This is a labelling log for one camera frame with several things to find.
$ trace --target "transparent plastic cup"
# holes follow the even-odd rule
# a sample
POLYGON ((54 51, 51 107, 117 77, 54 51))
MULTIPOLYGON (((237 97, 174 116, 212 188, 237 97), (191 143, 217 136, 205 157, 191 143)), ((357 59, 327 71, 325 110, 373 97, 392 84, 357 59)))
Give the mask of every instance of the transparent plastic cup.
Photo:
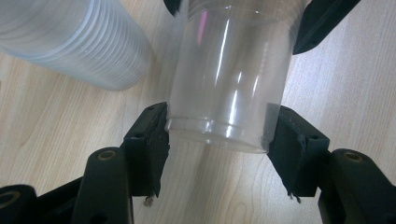
POLYGON ((118 0, 0 0, 0 50, 111 91, 131 87, 153 61, 118 0))
POLYGON ((268 152, 308 0, 191 0, 167 129, 215 147, 268 152))

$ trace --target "stack of plastic cups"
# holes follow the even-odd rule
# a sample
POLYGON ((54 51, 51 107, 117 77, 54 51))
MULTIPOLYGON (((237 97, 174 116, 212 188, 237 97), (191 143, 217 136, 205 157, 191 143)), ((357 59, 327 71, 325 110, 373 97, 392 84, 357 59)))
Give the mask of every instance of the stack of plastic cups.
POLYGON ((211 146, 268 152, 309 0, 191 0, 167 129, 211 146))
POLYGON ((151 46, 118 0, 0 0, 0 50, 107 90, 149 71, 151 46))

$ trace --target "black plastic bracket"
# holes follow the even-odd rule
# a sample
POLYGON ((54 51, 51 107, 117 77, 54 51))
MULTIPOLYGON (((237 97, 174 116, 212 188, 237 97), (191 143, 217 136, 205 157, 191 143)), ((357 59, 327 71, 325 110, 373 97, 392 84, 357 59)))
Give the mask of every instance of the black plastic bracket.
POLYGON ((360 0, 313 0, 305 9, 293 54, 315 48, 360 0))
POLYGON ((281 106, 268 157, 289 195, 314 197, 330 139, 296 112, 281 106))
POLYGON ((323 171, 318 205, 324 224, 396 223, 396 187, 368 156, 337 149, 323 171))
POLYGON ((83 177, 36 197, 30 186, 0 188, 1 224, 131 223, 132 196, 159 195, 168 157, 167 103, 146 108, 120 147, 91 154, 83 177))

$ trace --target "metal screw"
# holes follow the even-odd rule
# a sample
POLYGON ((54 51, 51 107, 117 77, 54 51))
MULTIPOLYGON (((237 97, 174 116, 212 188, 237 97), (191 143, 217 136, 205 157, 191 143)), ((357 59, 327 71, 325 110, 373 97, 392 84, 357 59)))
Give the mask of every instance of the metal screw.
POLYGON ((353 152, 348 152, 348 151, 344 152, 344 156, 350 161, 363 162, 363 158, 360 155, 353 152))
POLYGON ((16 190, 0 194, 0 209, 15 203, 20 197, 20 192, 16 190))
POLYGON ((106 150, 106 151, 101 152, 98 155, 98 160, 99 161, 109 161, 109 160, 113 159, 116 155, 117 155, 116 151, 106 150))

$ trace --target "wood grain surface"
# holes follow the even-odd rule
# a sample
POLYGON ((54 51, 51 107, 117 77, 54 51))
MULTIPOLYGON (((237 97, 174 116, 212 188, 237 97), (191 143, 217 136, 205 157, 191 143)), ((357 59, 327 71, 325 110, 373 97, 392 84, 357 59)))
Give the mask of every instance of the wood grain surface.
MULTIPOLYGON (((104 91, 0 54, 0 186, 38 194, 83 174, 88 156, 118 146, 141 111, 168 101, 186 23, 161 0, 121 1, 156 53, 127 91, 104 91)), ((362 0, 316 49, 294 56, 283 105, 330 139, 370 156, 396 184, 396 1, 362 0)), ((321 223, 318 196, 291 200, 265 155, 172 142, 162 191, 134 198, 135 223, 321 223)))

